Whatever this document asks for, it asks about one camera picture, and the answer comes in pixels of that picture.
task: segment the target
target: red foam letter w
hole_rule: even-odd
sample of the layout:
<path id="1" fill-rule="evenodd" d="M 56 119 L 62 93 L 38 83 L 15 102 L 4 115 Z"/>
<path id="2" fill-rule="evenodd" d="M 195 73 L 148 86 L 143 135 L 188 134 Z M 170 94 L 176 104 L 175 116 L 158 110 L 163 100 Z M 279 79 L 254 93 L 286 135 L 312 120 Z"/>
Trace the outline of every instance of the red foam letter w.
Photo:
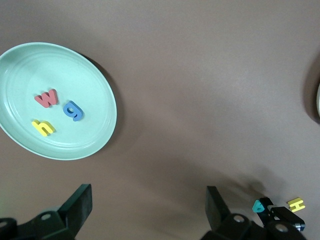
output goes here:
<path id="1" fill-rule="evenodd" d="M 58 103 L 57 91 L 55 89 L 44 92 L 41 95 L 35 96 L 34 99 L 45 108 Z"/>

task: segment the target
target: blue foam letter a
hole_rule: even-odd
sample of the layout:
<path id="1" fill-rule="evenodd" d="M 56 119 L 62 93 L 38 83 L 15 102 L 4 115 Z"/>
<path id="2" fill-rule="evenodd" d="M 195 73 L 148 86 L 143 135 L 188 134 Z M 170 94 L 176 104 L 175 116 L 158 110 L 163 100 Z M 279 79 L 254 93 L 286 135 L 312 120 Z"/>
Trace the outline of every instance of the blue foam letter a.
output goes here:
<path id="1" fill-rule="evenodd" d="M 69 101 L 66 105 L 64 105 L 63 112 L 68 117 L 73 118 L 73 121 L 75 122 L 79 121 L 84 115 L 82 109 L 78 107 L 73 101 Z"/>

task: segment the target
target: foam letter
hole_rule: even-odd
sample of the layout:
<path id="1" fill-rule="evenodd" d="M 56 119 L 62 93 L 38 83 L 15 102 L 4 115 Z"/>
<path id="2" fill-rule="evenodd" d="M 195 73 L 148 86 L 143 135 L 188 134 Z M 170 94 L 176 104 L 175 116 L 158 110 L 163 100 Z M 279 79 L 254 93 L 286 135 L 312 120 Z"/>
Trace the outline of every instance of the foam letter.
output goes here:
<path id="1" fill-rule="evenodd" d="M 39 122 L 34 120 L 32 126 L 35 127 L 41 133 L 42 136 L 46 137 L 48 134 L 52 134 L 55 131 L 55 128 L 48 121 Z"/>
<path id="2" fill-rule="evenodd" d="M 262 203 L 259 200 L 256 200 L 254 202 L 254 205 L 252 207 L 252 211 L 254 213 L 262 213 L 265 210 L 264 206 L 262 205 Z"/>
<path id="3" fill-rule="evenodd" d="M 35 96 L 34 99 L 45 108 L 48 108 L 50 105 L 57 104 L 57 91 L 55 89 L 51 89 L 49 92 L 44 92 L 41 95 Z"/>
<path id="4" fill-rule="evenodd" d="M 296 211 L 304 209 L 306 206 L 303 204 L 303 202 L 304 201 L 300 197 L 293 199 L 291 201 L 288 201 L 291 212 L 294 213 Z"/>
<path id="5" fill-rule="evenodd" d="M 73 101 L 69 101 L 66 105 L 64 105 L 63 112 L 68 117 L 73 118 L 73 121 L 75 122 L 79 121 L 84 115 L 84 112 L 81 110 L 81 108 L 78 107 Z"/>

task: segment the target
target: light green plate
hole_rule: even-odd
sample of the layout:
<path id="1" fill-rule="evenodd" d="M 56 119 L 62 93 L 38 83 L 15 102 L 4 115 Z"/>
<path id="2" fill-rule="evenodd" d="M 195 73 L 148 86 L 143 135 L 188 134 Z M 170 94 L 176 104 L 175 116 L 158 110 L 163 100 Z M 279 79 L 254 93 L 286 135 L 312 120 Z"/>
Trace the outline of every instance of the light green plate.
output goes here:
<path id="1" fill-rule="evenodd" d="M 44 108 L 34 97 L 50 89 L 56 90 L 58 103 Z M 69 101 L 83 110 L 81 120 L 64 113 Z M 33 120 L 48 121 L 55 132 L 42 136 Z M 75 51 L 32 42 L 0 56 L 0 125 L 25 149 L 50 159 L 81 159 L 108 142 L 116 120 L 116 101 L 107 80 Z"/>

